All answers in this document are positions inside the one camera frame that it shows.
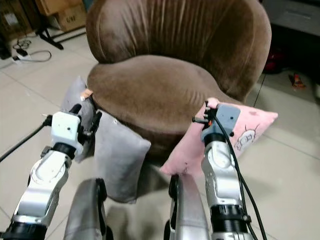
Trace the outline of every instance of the gray cushion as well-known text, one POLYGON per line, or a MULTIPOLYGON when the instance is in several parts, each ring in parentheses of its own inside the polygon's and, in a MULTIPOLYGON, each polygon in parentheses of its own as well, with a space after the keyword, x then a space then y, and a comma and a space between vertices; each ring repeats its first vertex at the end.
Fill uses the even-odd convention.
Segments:
MULTIPOLYGON (((88 129, 91 126, 96 109, 91 97, 81 101, 81 93, 87 88, 85 81, 78 76, 77 79, 68 88, 61 104, 61 111, 68 112, 74 105, 81 104, 81 110, 78 115, 81 116, 81 125, 88 129)), ((78 163, 88 157, 91 153, 94 140, 85 142, 81 155, 74 158, 78 163)))
POLYGON ((94 162, 97 177, 103 178, 109 198, 135 203, 140 170, 151 143, 101 111, 95 134, 94 162))

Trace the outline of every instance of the black cable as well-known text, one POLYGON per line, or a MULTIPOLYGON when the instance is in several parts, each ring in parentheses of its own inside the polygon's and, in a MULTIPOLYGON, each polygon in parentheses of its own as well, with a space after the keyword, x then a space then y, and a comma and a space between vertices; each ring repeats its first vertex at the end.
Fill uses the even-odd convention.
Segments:
POLYGON ((240 177, 241 177, 241 180, 243 182, 244 188, 245 188, 245 190, 246 190, 246 192, 247 192, 247 194, 248 194, 248 196, 249 196, 249 198, 250 198, 250 200, 252 202, 252 206, 253 206, 253 209, 254 209, 254 212, 255 212, 255 215, 256 215, 256 219, 258 221, 261 233, 265 234, 265 228, 264 228, 264 225, 262 223, 261 216, 260 216, 260 213, 259 213, 259 209, 257 207, 257 204, 256 204, 255 200, 254 200, 254 197, 252 196, 251 191, 250 191, 250 189, 249 189, 244 177, 241 175, 241 173, 240 173, 240 177))
POLYGON ((26 141, 28 141, 30 138, 32 138, 34 135, 36 135, 45 125, 41 124, 36 130, 34 130, 32 133, 30 133, 28 136, 26 136, 24 139, 22 139, 20 142, 18 142, 16 145, 14 145, 12 148, 10 148, 5 154, 3 154, 0 157, 0 163, 5 160, 6 157, 8 157, 10 154, 12 154, 17 148, 19 148, 22 144, 24 144, 26 141))
MULTIPOLYGON (((265 229, 264 229, 264 226, 263 226, 263 223, 262 223, 262 220, 261 220, 261 216, 259 214, 259 211, 258 211, 258 207, 256 205, 256 202, 254 200, 254 197, 252 196, 250 190, 249 190, 249 187, 245 181, 245 179, 243 178, 243 176, 241 175, 241 172, 240 172, 240 168, 239 168, 239 164, 238 164, 238 160, 237 160, 237 157, 236 157, 236 154, 235 154, 235 151, 234 151, 234 148, 230 142, 230 139, 229 139, 229 136, 228 134, 226 133, 226 130, 224 129, 224 127, 222 126, 221 122, 218 120, 217 116, 213 115, 213 118, 214 120, 216 121, 216 123, 218 124, 219 128, 221 129, 224 137, 226 138, 226 141, 229 145, 229 148, 230 148, 230 151, 231 151, 231 154, 232 154, 232 157, 233 157, 233 160, 234 160, 234 167, 235 167, 235 170, 238 174, 238 178, 239 178, 239 185, 240 185, 240 194, 241 194, 241 198, 242 198, 242 203, 243 203, 243 211, 246 215, 248 215, 248 212, 247 212, 247 207, 246 207, 246 201, 245 201, 245 193, 244 193, 244 189, 243 189, 243 185, 245 187, 245 190, 246 192, 248 193, 248 196, 250 198, 250 201, 253 205, 253 208, 254 208, 254 212, 255 212, 255 215, 256 215, 256 218, 257 218, 257 221, 259 223, 259 227, 260 227, 260 231, 261 231, 261 235, 262 235, 262 238, 263 240, 267 240, 267 235, 266 235, 266 232, 265 232, 265 229)), ((253 228, 251 227, 251 224, 250 222, 247 223, 248 225, 248 228, 249 228, 249 231, 253 237, 254 240, 258 240, 257 238, 257 235, 255 234, 253 228)))
POLYGON ((52 123, 52 115, 48 115, 46 117, 46 119, 43 121, 43 123, 37 129, 35 129, 32 133, 30 133, 28 136, 26 136, 24 139, 22 139, 16 145, 14 145, 12 148, 10 148, 2 156, 0 156, 0 163, 6 157, 8 157, 10 154, 12 154, 17 148, 19 148, 22 144, 24 144, 26 141, 28 141, 30 138, 32 138, 34 135, 36 135, 38 132, 40 132, 40 130, 43 129, 45 126, 51 126, 51 123, 52 123))
POLYGON ((17 40, 16 40, 16 44, 13 45, 12 48, 15 49, 15 50, 18 50, 18 49, 23 49, 23 50, 25 50, 25 49, 28 49, 28 48, 29 48, 29 46, 30 46, 31 43, 32 43, 32 42, 31 42, 30 40, 28 40, 28 39, 24 39, 24 38, 22 38, 22 39, 17 39, 17 40))

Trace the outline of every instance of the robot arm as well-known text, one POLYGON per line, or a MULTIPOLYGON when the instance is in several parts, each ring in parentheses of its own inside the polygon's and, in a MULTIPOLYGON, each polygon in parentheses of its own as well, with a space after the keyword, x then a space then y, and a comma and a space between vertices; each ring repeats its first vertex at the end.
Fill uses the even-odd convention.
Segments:
POLYGON ((81 127, 76 104, 70 112, 57 112, 52 116, 51 135, 54 146, 31 169, 28 187, 22 195, 11 219, 2 234, 4 240, 44 240, 54 216, 59 193, 68 179, 72 159, 80 155, 84 142, 94 136, 101 112, 93 119, 89 130, 81 127))
POLYGON ((165 240, 253 239, 247 229, 250 217, 243 210, 240 179, 235 168, 235 161, 225 135, 214 121, 216 117, 227 135, 232 135, 239 114, 238 108, 221 104, 217 109, 206 107, 204 119, 194 117, 192 120, 204 124, 201 135, 205 145, 202 170, 205 176, 206 198, 211 215, 211 238, 209 235, 202 235, 202 231, 208 228, 207 224, 203 221, 197 222, 199 219, 203 220, 201 199, 195 197, 199 194, 198 189, 193 187, 193 181, 186 180, 191 176, 181 174, 173 176, 170 182, 169 194, 173 207, 171 208, 170 221, 166 224, 165 240), (172 186, 178 194, 172 194, 172 186), (198 206, 197 213, 193 212, 196 206, 198 206), (189 216, 190 213, 193 213, 193 220, 185 226, 186 219, 181 216, 189 216))

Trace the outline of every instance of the floor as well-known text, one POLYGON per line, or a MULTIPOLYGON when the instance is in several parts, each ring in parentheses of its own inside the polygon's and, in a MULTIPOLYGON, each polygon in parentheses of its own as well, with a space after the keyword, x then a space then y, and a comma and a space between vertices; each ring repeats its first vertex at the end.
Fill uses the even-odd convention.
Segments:
MULTIPOLYGON (((37 37, 30 40, 30 53, 49 50, 52 59, 0 70, 0 154, 36 128, 44 119, 42 114, 58 111, 70 83, 78 75, 86 78, 97 64, 85 35, 65 42, 63 51, 37 37)), ((7 62, 0 61, 0 68, 7 62)), ((240 168, 259 207, 268 239, 313 240, 319 235, 320 106, 309 79, 301 75, 307 88, 294 90, 288 78, 291 73, 262 75, 249 95, 249 106, 278 112, 279 118, 241 156, 240 168)), ((0 231, 9 225, 30 169, 46 145, 50 145, 49 128, 0 164, 0 231)), ((72 164, 47 231, 48 240, 63 239, 77 186, 91 176, 92 158, 72 164)), ((206 206, 203 179, 197 183, 206 206)), ((134 205, 107 200, 105 206, 116 240, 162 239, 170 211, 166 189, 147 194, 134 205)), ((253 208, 250 204, 248 208, 257 228, 253 208)))

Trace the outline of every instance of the power strip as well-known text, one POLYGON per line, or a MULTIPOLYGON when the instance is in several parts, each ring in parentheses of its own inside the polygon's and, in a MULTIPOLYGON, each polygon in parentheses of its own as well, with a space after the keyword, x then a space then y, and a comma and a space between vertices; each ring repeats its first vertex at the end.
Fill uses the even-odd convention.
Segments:
POLYGON ((17 55, 12 57, 12 61, 15 64, 21 65, 24 61, 23 60, 32 60, 31 56, 27 53, 27 51, 23 49, 16 50, 17 55))

